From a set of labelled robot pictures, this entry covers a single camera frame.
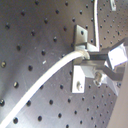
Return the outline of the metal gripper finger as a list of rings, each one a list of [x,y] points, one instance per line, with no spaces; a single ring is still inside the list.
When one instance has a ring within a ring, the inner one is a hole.
[[[90,59],[84,60],[81,65],[108,67],[113,70],[116,66],[127,61],[127,46],[128,38],[123,38],[112,47],[103,48],[99,52],[90,52]]]
[[[121,81],[123,73],[116,73],[106,66],[97,67],[94,75],[94,84],[100,87],[106,78],[110,78],[112,81]]]

